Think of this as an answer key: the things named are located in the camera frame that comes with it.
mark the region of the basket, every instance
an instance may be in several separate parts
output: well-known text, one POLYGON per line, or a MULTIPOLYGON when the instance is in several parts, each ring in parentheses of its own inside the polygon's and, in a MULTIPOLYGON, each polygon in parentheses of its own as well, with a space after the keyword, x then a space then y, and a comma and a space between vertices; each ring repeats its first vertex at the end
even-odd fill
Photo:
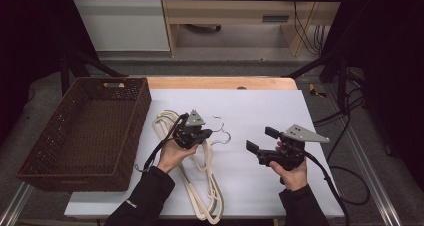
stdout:
POLYGON ((126 191, 151 101, 146 78, 77 78, 16 177, 49 192, 126 191))

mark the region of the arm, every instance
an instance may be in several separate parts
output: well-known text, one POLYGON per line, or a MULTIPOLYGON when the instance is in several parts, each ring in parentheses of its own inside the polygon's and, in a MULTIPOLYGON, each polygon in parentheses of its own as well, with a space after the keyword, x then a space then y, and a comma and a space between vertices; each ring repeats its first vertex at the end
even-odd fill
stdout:
MULTIPOLYGON (((281 150, 281 147, 281 142, 278 142, 276 150, 281 150)), ((286 209, 286 226, 329 225, 307 182, 306 160, 291 171, 284 170, 276 162, 271 162, 269 166, 281 176, 286 186, 279 194, 286 209)))
POLYGON ((124 201, 106 220, 105 226, 155 225, 175 183, 168 173, 185 157, 196 152, 197 145, 187 150, 168 141, 161 150, 157 167, 151 167, 124 201))

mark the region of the hand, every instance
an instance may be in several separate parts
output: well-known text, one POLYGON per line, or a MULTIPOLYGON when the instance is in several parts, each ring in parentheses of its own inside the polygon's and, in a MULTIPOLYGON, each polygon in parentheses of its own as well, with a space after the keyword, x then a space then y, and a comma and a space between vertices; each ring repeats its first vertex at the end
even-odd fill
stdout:
MULTIPOLYGON (((275 150, 280 151, 283 147, 281 142, 277 143, 278 146, 275 147, 275 150)), ((304 160, 299 167, 292 169, 291 171, 285 170, 277 162, 271 161, 269 166, 276 172, 278 175, 283 178, 286 188, 291 191, 296 191, 305 187, 308 184, 307 181, 307 167, 306 160, 304 160)))
POLYGON ((172 169, 177 167, 185 157, 195 154, 198 146, 199 145, 196 144, 191 149, 184 149, 181 148, 174 139, 170 139, 162 147, 158 168, 165 173, 169 173, 172 169))

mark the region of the black jacket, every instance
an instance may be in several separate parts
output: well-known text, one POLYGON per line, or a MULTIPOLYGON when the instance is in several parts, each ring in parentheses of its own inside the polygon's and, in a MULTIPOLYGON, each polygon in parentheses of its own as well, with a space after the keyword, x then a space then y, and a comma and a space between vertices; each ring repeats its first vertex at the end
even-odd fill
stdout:
MULTIPOLYGON (((105 226, 153 226, 174 181, 156 167, 141 177, 131 196, 106 220, 105 226)), ((297 191, 284 190, 280 199, 286 209, 286 226, 329 225, 309 185, 297 191)))

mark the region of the gray floor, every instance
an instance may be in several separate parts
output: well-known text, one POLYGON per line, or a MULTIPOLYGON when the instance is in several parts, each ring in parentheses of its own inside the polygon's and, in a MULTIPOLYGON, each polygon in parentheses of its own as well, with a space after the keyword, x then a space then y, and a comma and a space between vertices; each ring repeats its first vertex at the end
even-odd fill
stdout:
MULTIPOLYGON (((278 26, 223 26, 220 32, 209 29, 183 27, 174 58, 154 54, 100 54, 103 62, 119 72, 130 75, 228 75, 228 76, 280 76, 306 65, 316 56, 306 50, 293 58, 282 40, 278 26)), ((102 72, 89 68, 94 75, 102 72)), ((330 97, 322 98, 309 93, 310 83, 315 83, 319 92, 331 93, 334 84, 320 85, 317 76, 321 68, 308 72, 296 80, 303 91, 312 120, 324 118, 336 112, 330 97)), ((0 147, 0 210, 3 212, 21 184, 15 178, 25 155, 43 130, 49 116, 61 99, 60 75, 52 74, 31 86, 32 99, 25 106, 22 116, 13 131, 0 147)), ((405 168, 402 160, 388 156, 384 141, 366 108, 352 111, 350 125, 366 152, 367 158, 377 172, 378 178, 393 204, 401 224, 386 224, 377 207, 375 198, 361 206, 346 204, 351 225, 424 225, 424 196, 405 168)), ((341 121, 317 127, 319 134, 336 139, 342 131, 341 121)), ((332 145, 323 144, 325 154, 332 145)), ((352 143, 343 137, 334 151, 329 165, 348 168, 357 174, 361 169, 352 152, 352 143)), ((362 201, 365 187, 354 176, 337 169, 332 170, 338 189, 343 197, 351 201, 362 201)), ((34 189, 19 217, 20 222, 34 219, 44 220, 39 225, 59 225, 60 221, 75 219, 63 216, 68 193, 45 193, 34 189)), ((331 221, 332 225, 343 225, 343 219, 331 221)))

